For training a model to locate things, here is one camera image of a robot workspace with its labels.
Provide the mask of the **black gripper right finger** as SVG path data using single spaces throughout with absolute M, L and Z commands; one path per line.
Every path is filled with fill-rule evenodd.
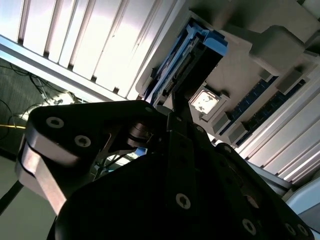
M 212 222 L 219 240 L 312 240 L 301 218 L 226 143 L 213 146 L 206 131 L 193 122 L 188 100 L 176 97 L 176 114 L 194 143 L 195 166 L 205 184 L 213 183 L 217 203 L 206 203 L 219 220 Z

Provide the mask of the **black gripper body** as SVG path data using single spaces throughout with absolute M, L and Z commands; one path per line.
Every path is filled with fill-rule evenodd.
M 77 190 L 54 226 L 57 240 L 219 240 L 194 145 L 170 144 Z

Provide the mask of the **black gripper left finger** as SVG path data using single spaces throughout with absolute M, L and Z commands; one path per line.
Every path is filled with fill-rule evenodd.
M 194 145 L 185 121 L 143 100 L 45 106 L 33 110 L 21 143 L 20 183 L 59 215 L 80 188 L 169 145 Z

